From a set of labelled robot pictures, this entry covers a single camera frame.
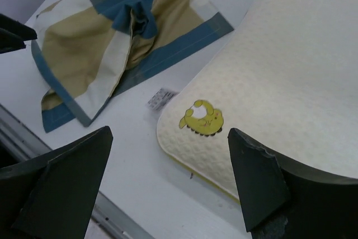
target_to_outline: yellow sticker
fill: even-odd
[[[197,134],[214,136],[223,130],[224,118],[221,110],[213,108],[206,100],[197,100],[185,111],[179,122],[179,128],[191,128]]]

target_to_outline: patchwork cloth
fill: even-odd
[[[209,0],[60,0],[34,29],[32,55],[51,87],[46,132],[74,118],[89,126],[111,96],[233,30]]]

